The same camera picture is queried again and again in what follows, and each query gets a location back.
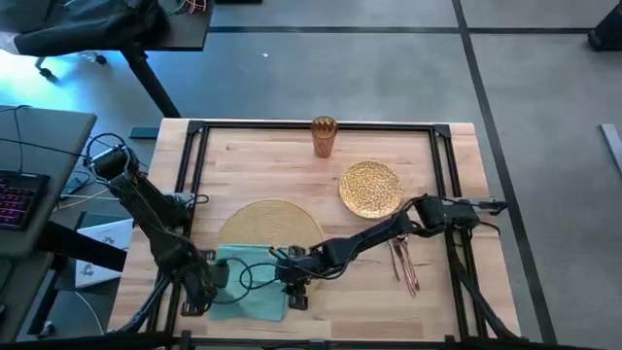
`wooden table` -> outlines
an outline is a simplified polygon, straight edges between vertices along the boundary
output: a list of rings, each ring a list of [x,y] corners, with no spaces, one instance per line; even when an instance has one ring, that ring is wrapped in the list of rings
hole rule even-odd
[[[162,122],[149,179],[163,192],[174,190],[188,122]],[[473,124],[451,123],[450,129],[464,196],[488,196]],[[186,189],[190,187],[196,143]],[[356,161],[377,159],[395,170],[404,198],[435,193],[430,154],[428,136],[412,132],[340,131],[331,157],[319,159],[313,155],[311,136],[306,130],[210,128],[198,191],[208,194],[210,202],[197,207],[191,239],[199,249],[216,248],[214,237],[228,217],[249,203],[267,198],[284,199],[308,211],[322,225],[325,238],[357,233],[375,221],[357,217],[341,202],[338,183],[344,170]],[[518,333],[497,233],[479,227],[472,247],[484,297],[505,324]],[[193,337],[208,338],[391,341],[443,340],[446,334],[457,335],[444,238],[413,236],[409,238],[409,249],[422,288],[415,298],[403,282],[396,280],[388,246],[381,245],[360,254],[341,278],[323,281],[310,296],[309,310],[290,309],[281,323],[248,319],[217,322],[208,320],[207,315],[178,316],[175,334],[189,330]],[[110,329],[129,320],[154,286],[155,278],[149,242],[137,229]],[[170,289],[160,308],[158,330],[163,329],[169,293]],[[472,304],[464,294],[469,329],[475,334]]]

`towel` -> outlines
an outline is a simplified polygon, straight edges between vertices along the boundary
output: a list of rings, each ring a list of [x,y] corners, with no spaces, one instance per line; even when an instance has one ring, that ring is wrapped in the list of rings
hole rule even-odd
[[[269,246],[223,244],[218,247],[217,259],[238,258],[250,265],[253,263],[276,263],[276,258],[268,253]],[[215,302],[212,304],[208,315],[210,320],[225,320],[230,318],[251,318],[280,322],[285,317],[286,294],[283,292],[285,285],[280,281],[273,282],[265,287],[252,290],[243,299],[235,303],[218,304],[219,301],[239,298],[246,289],[241,286],[240,273],[244,269],[241,262],[229,260],[229,279],[226,288],[219,290]],[[253,286],[274,279],[274,266],[261,265],[253,267]],[[243,276],[245,285],[249,285],[250,276]]]

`rgb keyboard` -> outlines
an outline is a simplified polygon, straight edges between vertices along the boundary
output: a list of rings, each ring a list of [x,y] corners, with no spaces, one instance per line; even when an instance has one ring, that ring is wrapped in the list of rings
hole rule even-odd
[[[28,228],[49,179],[47,175],[0,170],[0,229]]]

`white paper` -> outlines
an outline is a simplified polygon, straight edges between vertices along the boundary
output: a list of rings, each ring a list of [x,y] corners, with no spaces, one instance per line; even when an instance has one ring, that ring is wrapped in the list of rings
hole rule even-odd
[[[80,228],[78,233],[116,248],[127,250],[132,240],[132,222],[132,219],[128,219],[96,227]],[[76,288],[92,286],[119,277],[121,277],[120,272],[90,262],[76,261]]]

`concrete floor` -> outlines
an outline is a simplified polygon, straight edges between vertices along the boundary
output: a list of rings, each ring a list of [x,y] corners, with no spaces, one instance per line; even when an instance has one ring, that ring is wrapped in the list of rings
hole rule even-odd
[[[590,27],[617,2],[462,0],[466,23],[484,28]],[[264,0],[217,7],[213,25],[458,24],[451,0]],[[622,53],[594,53],[585,35],[477,34],[471,41],[558,339],[617,348],[622,182],[597,126],[622,127]],[[53,85],[30,68],[33,58],[0,52],[0,104],[92,112],[93,134],[158,125],[160,112],[121,55],[105,55],[108,66],[75,55],[49,59],[59,79]],[[491,193],[503,197],[459,34],[220,33],[210,34],[204,52],[154,52],[150,63],[188,117],[475,123]],[[130,146],[149,163],[153,142]],[[93,200],[56,219],[73,225],[83,210],[123,214],[117,204]],[[507,215],[500,224],[521,328],[537,340]],[[88,297],[107,320],[114,291]],[[61,294],[52,311],[57,336],[98,332],[78,303]]]

